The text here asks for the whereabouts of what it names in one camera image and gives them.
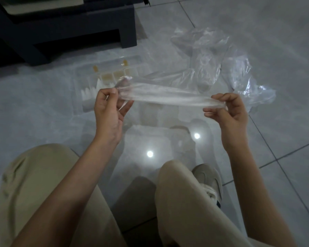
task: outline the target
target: right hand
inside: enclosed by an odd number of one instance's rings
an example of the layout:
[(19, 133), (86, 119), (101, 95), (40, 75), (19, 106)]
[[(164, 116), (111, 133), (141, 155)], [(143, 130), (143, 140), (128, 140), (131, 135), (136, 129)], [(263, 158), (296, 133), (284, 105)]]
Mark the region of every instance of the right hand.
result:
[(225, 108), (204, 108), (204, 116), (219, 123), (222, 144), (227, 152), (236, 148), (247, 147), (248, 113), (240, 96), (235, 93), (218, 93), (212, 99), (225, 101)]

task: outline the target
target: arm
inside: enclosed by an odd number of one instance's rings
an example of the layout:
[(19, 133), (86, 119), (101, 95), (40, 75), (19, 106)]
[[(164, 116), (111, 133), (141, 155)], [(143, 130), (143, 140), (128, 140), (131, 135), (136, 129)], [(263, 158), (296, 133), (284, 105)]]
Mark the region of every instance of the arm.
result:
[(205, 116), (216, 120), (222, 143), (230, 158), (231, 170), (247, 235), (276, 247), (296, 246), (287, 224), (277, 211), (265, 188), (247, 141), (248, 114), (237, 94), (217, 94), (225, 109), (204, 108)]
[(69, 246), (83, 210), (122, 136), (132, 106), (116, 89), (100, 90), (95, 102), (96, 135), (84, 154), (27, 222), (12, 246)]

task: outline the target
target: hand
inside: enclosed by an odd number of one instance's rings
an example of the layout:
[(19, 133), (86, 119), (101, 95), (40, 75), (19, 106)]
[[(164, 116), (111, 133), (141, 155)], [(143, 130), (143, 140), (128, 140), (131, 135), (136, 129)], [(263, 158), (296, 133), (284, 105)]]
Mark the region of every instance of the hand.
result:
[(247, 147), (247, 122), (248, 114), (240, 96), (235, 93), (218, 93), (212, 95), (212, 99), (225, 101), (228, 110), (224, 108), (204, 108), (204, 116), (219, 123), (221, 128), (222, 144), (229, 151)]
[(116, 88), (101, 89), (95, 101), (95, 139), (100, 139), (114, 148), (121, 140), (124, 117), (134, 103), (130, 100), (122, 107), (124, 102), (118, 99)]

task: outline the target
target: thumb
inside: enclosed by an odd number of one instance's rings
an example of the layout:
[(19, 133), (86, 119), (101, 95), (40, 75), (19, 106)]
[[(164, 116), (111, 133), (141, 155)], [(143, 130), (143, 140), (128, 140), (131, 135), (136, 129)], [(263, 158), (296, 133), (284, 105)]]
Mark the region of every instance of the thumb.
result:
[(232, 119), (231, 115), (225, 108), (218, 109), (216, 115), (218, 116), (219, 121), (223, 123)]
[(111, 92), (110, 92), (110, 94), (109, 94), (109, 97), (108, 97), (108, 99), (107, 99), (107, 108), (109, 108), (109, 109), (117, 109), (117, 102), (118, 102), (118, 98), (119, 98), (119, 96), (118, 96), (118, 91), (117, 91), (117, 89), (116, 88), (112, 88), (111, 89)]

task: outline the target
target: forearm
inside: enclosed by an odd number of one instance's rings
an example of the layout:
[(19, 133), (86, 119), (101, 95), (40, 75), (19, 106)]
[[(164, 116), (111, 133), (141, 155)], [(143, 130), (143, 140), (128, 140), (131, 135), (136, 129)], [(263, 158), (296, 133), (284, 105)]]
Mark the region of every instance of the forearm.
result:
[(12, 246), (69, 246), (112, 150), (94, 140), (42, 203)]
[(276, 247), (296, 246), (269, 197), (248, 146), (234, 148), (228, 155), (247, 235)]

